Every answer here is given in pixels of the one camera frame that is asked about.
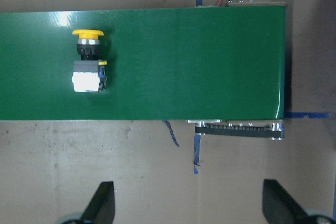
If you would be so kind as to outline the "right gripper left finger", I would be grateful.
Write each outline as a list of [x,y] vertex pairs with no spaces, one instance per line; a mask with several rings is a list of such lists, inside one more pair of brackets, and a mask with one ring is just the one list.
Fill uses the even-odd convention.
[[64,216],[56,223],[113,223],[115,203],[113,181],[101,182],[83,213]]

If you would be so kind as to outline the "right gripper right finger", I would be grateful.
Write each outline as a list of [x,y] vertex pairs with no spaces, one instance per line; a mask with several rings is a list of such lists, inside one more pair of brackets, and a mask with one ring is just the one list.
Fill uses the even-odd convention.
[[307,213],[275,179],[264,179],[262,212],[268,223],[335,223],[322,214]]

